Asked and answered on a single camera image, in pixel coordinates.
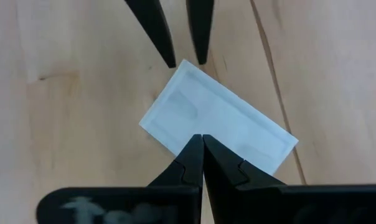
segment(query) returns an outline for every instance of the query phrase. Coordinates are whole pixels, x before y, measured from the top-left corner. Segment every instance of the black tool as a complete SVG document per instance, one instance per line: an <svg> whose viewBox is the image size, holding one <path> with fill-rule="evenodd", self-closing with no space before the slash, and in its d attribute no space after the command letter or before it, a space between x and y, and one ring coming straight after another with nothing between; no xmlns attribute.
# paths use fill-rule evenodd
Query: black tool
<svg viewBox="0 0 376 224"><path fill-rule="evenodd" d="M159 0L125 0L169 68L176 58ZM214 0L187 0L189 27L200 65L207 61Z"/></svg>
<svg viewBox="0 0 376 224"><path fill-rule="evenodd" d="M37 221L199 224L203 173L216 224L376 223L376 185L288 186L209 135L194 135L147 187L58 190Z"/></svg>

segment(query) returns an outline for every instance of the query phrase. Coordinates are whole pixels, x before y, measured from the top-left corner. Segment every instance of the wood plank seam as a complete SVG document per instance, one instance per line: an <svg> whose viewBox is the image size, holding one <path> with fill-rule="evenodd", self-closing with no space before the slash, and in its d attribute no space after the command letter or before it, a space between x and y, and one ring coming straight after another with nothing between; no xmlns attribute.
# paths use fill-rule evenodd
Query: wood plank seam
<svg viewBox="0 0 376 224"><path fill-rule="evenodd" d="M263 24L261 23L261 18L260 18L260 15L259 15L258 11L257 11L256 4L255 4L254 0L249 0L249 1L250 1L250 4L251 4L251 7L253 9L253 13L255 15L255 19L256 19L258 31L259 31L260 37L261 37L261 42L262 42L263 47L264 47L264 52L265 52L265 55L266 55L266 58L267 58L268 66L270 68L271 77L273 79L273 84L274 84L274 87L275 87L276 95L278 97L278 103L280 104L280 107L281 107L283 121L285 123L286 130L289 133L291 133L291 128L290 128L290 125L289 125L289 120L288 120L288 117L286 115L286 110L285 110L285 107L284 107L284 104L283 104L283 101L282 101L282 95L281 95L280 86L278 84L278 79L276 78L275 67L274 67L274 63L273 63L273 58L272 58L272 54L271 54L270 45L268 43L268 39L267 39L265 30L263 28ZM296 148L293 149L293 154L294 154L294 159L296 161L296 164L297 164L297 167L298 167L298 170L299 170L299 175L300 175L301 182L304 185L306 185L307 184L306 178L304 176L303 167L302 167L302 165L300 163L300 159L299 159L299 156L298 156Z"/></svg>

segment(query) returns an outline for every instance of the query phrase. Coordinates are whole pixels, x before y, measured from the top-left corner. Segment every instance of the wooden table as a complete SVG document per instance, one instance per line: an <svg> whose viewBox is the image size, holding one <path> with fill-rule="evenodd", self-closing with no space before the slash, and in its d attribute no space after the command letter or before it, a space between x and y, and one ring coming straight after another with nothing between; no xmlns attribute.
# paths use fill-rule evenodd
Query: wooden table
<svg viewBox="0 0 376 224"><path fill-rule="evenodd" d="M161 3L197 63L185 1ZM216 0L201 69L300 140L282 181L376 182L376 0ZM0 0L0 224L61 187L150 183L173 156L138 123L174 71L122 0Z"/></svg>

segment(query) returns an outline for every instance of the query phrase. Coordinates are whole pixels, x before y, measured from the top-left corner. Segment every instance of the wood grain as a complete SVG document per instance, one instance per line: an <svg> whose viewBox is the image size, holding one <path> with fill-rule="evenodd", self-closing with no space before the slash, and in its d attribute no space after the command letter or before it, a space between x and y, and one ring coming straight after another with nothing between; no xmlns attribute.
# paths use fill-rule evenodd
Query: wood grain
<svg viewBox="0 0 376 224"><path fill-rule="evenodd" d="M185 2L161 3L177 61L197 64ZM202 69L284 126L248 1L216 1ZM150 183L173 156L138 123L174 71L124 1L0 0L0 223L34 223L61 187ZM294 157L277 177L301 183Z"/></svg>
<svg viewBox="0 0 376 224"><path fill-rule="evenodd" d="M376 183L376 1L257 1L309 184Z"/></svg>

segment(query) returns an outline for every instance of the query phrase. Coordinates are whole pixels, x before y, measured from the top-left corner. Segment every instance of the white paper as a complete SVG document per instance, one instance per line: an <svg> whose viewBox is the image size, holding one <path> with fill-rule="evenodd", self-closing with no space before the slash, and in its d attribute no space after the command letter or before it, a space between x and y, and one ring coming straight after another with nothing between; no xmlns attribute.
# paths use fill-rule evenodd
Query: white paper
<svg viewBox="0 0 376 224"><path fill-rule="evenodd" d="M273 175L298 140L186 60L139 123L178 155L194 134L210 134Z"/></svg>

